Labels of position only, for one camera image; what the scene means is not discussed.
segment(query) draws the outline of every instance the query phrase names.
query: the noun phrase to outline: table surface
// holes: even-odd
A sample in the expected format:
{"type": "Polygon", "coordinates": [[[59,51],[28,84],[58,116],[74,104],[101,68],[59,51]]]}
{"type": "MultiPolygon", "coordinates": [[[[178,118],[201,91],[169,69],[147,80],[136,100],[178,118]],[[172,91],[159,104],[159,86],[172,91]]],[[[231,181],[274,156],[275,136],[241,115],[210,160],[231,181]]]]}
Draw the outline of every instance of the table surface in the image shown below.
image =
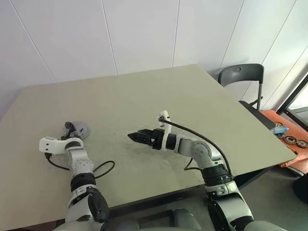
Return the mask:
{"type": "MultiPolygon", "coordinates": [[[[70,198],[70,172],[50,165],[39,139],[60,137],[65,121],[87,122],[90,159],[114,160],[97,180],[109,207],[203,183],[183,171],[189,158],[131,141],[127,134],[158,127],[157,115],[217,143],[239,175],[295,158],[275,136],[200,66],[25,88],[0,122],[0,230],[61,219],[70,198]]],[[[173,133],[192,134],[173,129],[173,133]]],[[[54,158],[63,163],[63,156],[54,158]]]]}

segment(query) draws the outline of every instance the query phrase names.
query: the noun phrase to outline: white wall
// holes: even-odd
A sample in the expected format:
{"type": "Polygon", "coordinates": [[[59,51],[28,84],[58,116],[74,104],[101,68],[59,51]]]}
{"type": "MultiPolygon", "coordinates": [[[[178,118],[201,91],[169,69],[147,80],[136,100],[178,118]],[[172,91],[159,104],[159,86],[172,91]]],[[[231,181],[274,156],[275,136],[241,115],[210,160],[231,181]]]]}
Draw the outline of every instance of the white wall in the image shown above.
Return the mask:
{"type": "MultiPolygon", "coordinates": [[[[276,109],[308,66],[307,0],[1,0],[0,118],[20,88],[199,63],[265,67],[276,109]]],[[[233,83],[236,99],[256,85],[233,83]]]]}

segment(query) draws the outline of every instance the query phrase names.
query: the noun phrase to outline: round metal part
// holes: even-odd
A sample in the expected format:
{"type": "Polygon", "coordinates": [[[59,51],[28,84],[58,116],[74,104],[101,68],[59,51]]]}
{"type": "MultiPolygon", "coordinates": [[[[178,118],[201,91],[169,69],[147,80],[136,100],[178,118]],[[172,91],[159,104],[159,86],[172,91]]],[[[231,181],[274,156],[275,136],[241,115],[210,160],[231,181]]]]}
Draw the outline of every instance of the round metal part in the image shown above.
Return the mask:
{"type": "Polygon", "coordinates": [[[275,136],[278,137],[278,138],[284,138],[285,134],[284,133],[278,133],[278,134],[275,134],[275,136]]]}
{"type": "Polygon", "coordinates": [[[297,146],[300,148],[308,148],[308,143],[306,141],[303,140],[298,140],[296,142],[297,146]]]}
{"type": "Polygon", "coordinates": [[[297,139],[293,136],[285,136],[284,141],[288,144],[296,144],[297,139]]]}
{"type": "Polygon", "coordinates": [[[275,124],[276,127],[283,127],[283,124],[280,123],[280,122],[274,122],[274,124],[275,124]]]}

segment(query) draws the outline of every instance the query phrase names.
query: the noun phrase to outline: floor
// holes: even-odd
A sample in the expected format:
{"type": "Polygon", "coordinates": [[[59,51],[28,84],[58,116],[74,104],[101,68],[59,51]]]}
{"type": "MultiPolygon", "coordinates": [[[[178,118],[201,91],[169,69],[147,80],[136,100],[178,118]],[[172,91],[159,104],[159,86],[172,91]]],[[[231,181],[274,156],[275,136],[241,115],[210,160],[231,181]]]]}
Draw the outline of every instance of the floor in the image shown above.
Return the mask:
{"type": "MultiPolygon", "coordinates": [[[[255,220],[267,220],[288,231],[308,230],[308,205],[301,202],[293,193],[292,183],[297,179],[290,170],[274,167],[257,180],[241,189],[255,220]]],[[[119,217],[111,222],[108,231],[116,230],[121,221],[132,220],[158,212],[186,208],[194,214],[200,226],[206,231],[214,231],[206,204],[201,197],[192,197],[168,205],[158,206],[119,217]]],[[[169,219],[162,218],[142,224],[143,228],[168,226],[169,219]]],[[[32,227],[31,230],[48,231],[49,227],[32,227]]]]}

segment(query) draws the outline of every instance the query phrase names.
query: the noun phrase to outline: chair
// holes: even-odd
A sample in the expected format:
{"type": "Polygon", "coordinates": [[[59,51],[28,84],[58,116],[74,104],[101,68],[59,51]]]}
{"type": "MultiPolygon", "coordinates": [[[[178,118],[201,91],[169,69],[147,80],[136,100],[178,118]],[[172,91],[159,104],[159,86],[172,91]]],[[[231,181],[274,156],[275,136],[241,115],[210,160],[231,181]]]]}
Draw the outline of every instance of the chair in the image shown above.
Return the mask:
{"type": "Polygon", "coordinates": [[[218,83],[223,87],[239,81],[259,81],[258,98],[252,103],[239,101],[251,114],[253,114],[269,130],[275,127],[275,124],[260,113],[260,104],[263,84],[264,67],[261,64],[241,64],[230,66],[223,69],[218,75],[218,83]]]}

